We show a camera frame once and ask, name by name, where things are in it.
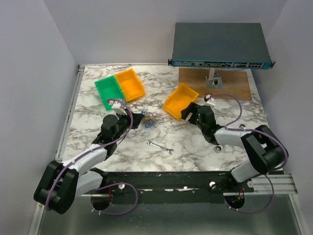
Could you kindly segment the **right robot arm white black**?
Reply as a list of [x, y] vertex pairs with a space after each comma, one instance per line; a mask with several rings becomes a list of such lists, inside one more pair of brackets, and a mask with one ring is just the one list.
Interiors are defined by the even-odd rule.
[[230, 170], [225, 179], [225, 187], [235, 192], [243, 186], [243, 181], [283, 167], [289, 158], [286, 148], [266, 125], [255, 129], [234, 129], [216, 123], [214, 112], [207, 105], [191, 102], [181, 111], [181, 118], [196, 125], [204, 139], [213, 145], [232, 145], [245, 149], [248, 160]]

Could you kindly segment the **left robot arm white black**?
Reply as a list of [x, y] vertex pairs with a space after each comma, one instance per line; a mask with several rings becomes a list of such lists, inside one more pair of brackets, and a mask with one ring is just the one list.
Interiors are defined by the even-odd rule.
[[143, 118], [143, 114], [135, 113], [105, 116], [89, 148], [70, 160], [53, 160], [47, 165], [33, 199], [46, 210], [64, 214], [82, 194], [91, 190], [104, 193], [109, 182], [95, 166], [113, 155], [117, 142], [130, 130], [137, 129]]

